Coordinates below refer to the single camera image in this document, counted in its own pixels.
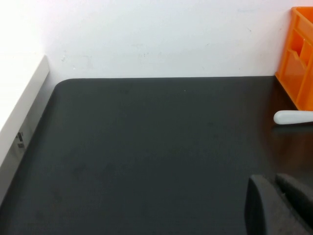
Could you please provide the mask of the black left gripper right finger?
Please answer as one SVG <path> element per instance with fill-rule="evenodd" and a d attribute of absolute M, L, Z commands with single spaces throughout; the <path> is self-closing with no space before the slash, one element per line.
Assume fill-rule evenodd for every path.
<path fill-rule="evenodd" d="M 287 174 L 277 174 L 275 182 L 287 200 L 288 205 L 291 206 L 291 211 L 295 218 L 312 235 L 313 189 Z"/>

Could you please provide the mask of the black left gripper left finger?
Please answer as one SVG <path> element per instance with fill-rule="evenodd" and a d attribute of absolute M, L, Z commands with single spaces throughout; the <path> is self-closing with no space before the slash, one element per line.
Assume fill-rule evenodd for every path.
<path fill-rule="evenodd" d="M 248 180 L 244 217 L 249 235 L 306 234 L 275 180 L 263 175 Z"/>

